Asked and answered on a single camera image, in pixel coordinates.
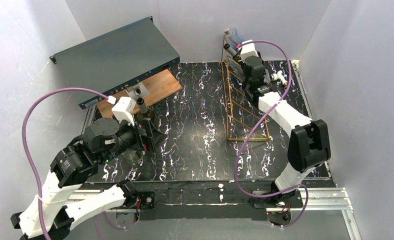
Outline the dark brown wine bottle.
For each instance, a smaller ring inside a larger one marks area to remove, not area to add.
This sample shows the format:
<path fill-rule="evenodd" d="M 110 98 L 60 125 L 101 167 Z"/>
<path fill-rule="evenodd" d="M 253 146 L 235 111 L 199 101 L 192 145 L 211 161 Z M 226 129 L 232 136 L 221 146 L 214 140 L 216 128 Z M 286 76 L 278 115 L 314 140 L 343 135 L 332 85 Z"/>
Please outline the dark brown wine bottle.
<path fill-rule="evenodd" d="M 235 62 L 238 63 L 241 60 L 240 53 L 238 51 L 236 51 L 230 44 L 225 43 L 223 45 L 223 48 L 226 50 L 227 53 L 229 53 L 232 56 L 232 59 Z"/>

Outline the blue glass bottle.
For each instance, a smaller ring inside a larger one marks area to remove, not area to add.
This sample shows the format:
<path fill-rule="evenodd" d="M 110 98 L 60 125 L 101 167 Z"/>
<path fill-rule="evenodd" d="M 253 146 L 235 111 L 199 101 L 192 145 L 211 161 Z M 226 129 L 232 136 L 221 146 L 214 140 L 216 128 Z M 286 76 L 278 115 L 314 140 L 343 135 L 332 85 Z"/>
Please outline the blue glass bottle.
<path fill-rule="evenodd" d="M 244 38 L 241 36 L 239 31 L 235 27 L 230 27 L 224 31 L 225 43 L 229 44 L 235 50 L 238 50 L 242 42 L 244 42 Z"/>

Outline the clear tall glass bottle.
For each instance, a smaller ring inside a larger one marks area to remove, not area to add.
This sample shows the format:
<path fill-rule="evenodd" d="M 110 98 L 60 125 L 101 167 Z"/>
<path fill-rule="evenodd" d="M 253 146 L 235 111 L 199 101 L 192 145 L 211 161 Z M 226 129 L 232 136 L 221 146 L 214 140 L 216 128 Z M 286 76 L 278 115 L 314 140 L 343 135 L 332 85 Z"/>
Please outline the clear tall glass bottle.
<path fill-rule="evenodd" d="M 228 65 L 228 67 L 231 69 L 231 71 L 236 76 L 238 81 L 243 83 L 245 81 L 245 76 L 244 76 L 244 72 L 243 72 L 241 66 L 237 62 L 235 62 L 231 57 L 229 57 L 228 55 L 225 56 L 223 60 Z"/>

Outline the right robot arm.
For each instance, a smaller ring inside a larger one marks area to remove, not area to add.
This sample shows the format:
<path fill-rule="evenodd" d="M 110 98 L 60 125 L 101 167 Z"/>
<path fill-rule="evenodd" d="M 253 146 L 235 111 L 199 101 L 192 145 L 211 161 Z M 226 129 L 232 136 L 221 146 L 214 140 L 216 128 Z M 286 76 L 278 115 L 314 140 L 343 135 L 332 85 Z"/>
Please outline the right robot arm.
<path fill-rule="evenodd" d="M 264 62 L 258 55 L 246 57 L 240 65 L 242 89 L 249 102 L 268 113 L 289 137 L 288 163 L 265 197 L 273 204 L 285 202 L 310 172 L 331 158 L 328 126 L 322 119 L 313 120 L 300 113 L 269 87 Z"/>

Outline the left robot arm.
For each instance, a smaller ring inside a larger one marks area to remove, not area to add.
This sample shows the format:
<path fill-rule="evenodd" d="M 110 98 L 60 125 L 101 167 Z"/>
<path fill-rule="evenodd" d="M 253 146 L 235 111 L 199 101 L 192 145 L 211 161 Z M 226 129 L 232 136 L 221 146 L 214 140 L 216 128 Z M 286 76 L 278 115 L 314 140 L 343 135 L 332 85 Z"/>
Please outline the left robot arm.
<path fill-rule="evenodd" d="M 68 203 L 68 199 L 101 165 L 138 153 L 154 153 L 166 137 L 149 118 L 143 120 L 143 127 L 125 120 L 97 119 L 57 153 L 40 194 L 25 211 L 11 216 L 13 227 L 22 231 L 24 240 L 62 240 L 80 223 L 109 209 L 151 208 L 151 203 L 144 202 L 150 194 L 138 191 L 130 180 L 75 203 Z"/>

